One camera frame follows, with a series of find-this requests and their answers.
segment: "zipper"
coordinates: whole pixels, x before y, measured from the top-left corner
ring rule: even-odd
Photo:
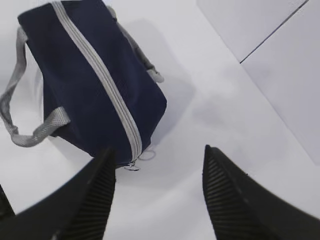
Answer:
[[[132,117],[125,101],[123,100],[107,66],[100,58],[96,50],[80,32],[76,25],[69,18],[62,2],[55,1],[51,3],[61,25],[68,33],[74,44],[78,47],[82,55],[91,65],[95,74],[102,83],[106,93],[108,94],[125,130],[129,140],[132,152],[132,162],[142,153],[142,140],[137,124]]]

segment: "gray strap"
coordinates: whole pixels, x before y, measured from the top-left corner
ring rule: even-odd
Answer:
[[[109,12],[111,13],[112,17],[117,21],[117,14],[115,10],[111,6],[107,6]],[[137,42],[133,39],[133,37],[127,32],[127,30],[121,26],[119,22],[117,22],[118,27],[120,28],[122,34],[126,37],[129,41],[131,48],[133,49],[134,54],[137,58],[142,62],[144,65],[147,73],[156,83],[163,83],[165,79],[160,75],[160,73],[156,70],[155,66],[149,61],[147,56],[141,50]]]
[[[16,38],[16,65],[4,94],[0,97],[0,117],[5,128],[11,135],[11,140],[21,147],[33,147],[41,143],[58,128],[70,123],[70,119],[63,107],[58,107],[47,117],[33,135],[19,135],[18,127],[13,124],[10,114],[10,101],[18,82],[26,71],[26,46],[28,37],[25,31],[19,27]]]

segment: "gray trim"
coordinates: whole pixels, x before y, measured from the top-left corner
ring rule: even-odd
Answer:
[[[56,108],[49,117],[41,124],[32,135],[20,135],[18,127],[13,124],[10,114],[10,101],[17,84],[26,71],[26,46],[28,40],[25,31],[19,27],[16,37],[16,65],[12,77],[6,87],[4,94],[0,97],[0,117],[5,128],[11,135],[11,140],[21,147],[33,147],[41,143],[58,128],[70,123],[70,119],[63,107]]]
[[[55,1],[51,4],[61,25],[88,63],[91,65],[92,69],[102,83],[106,93],[108,94],[128,137],[132,151],[132,160],[136,160],[142,152],[141,136],[136,122],[127,108],[119,90],[117,89],[109,70],[93,46],[71,21],[63,4],[60,1]]]

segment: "fabric bag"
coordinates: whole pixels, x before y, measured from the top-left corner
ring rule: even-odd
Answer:
[[[0,97],[0,116],[12,141],[32,147],[59,136],[91,156],[117,150],[116,162],[135,161],[150,145],[167,100],[163,81],[101,0],[56,1],[18,17],[17,63]],[[10,100],[26,70],[25,43],[43,75],[44,123],[20,135]]]

